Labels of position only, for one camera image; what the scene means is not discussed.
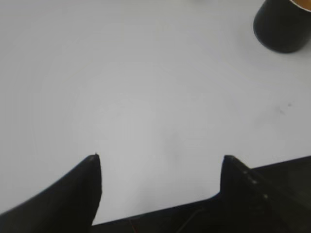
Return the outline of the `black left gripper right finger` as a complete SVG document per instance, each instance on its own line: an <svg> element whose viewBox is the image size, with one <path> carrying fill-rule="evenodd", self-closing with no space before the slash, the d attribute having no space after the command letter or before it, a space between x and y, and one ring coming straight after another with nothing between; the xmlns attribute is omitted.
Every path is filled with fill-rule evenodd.
<svg viewBox="0 0 311 233"><path fill-rule="evenodd" d="M268 174L272 165L249 168L233 155L222 161L220 197L227 218L272 218Z"/></svg>

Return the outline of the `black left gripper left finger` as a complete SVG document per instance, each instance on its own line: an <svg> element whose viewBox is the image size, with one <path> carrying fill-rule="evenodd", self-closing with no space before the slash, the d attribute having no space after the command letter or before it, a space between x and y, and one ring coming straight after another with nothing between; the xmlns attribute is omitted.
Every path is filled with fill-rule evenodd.
<svg viewBox="0 0 311 233"><path fill-rule="evenodd" d="M88 233L101 200L101 162L87 156L50 187L0 216L2 233Z"/></svg>

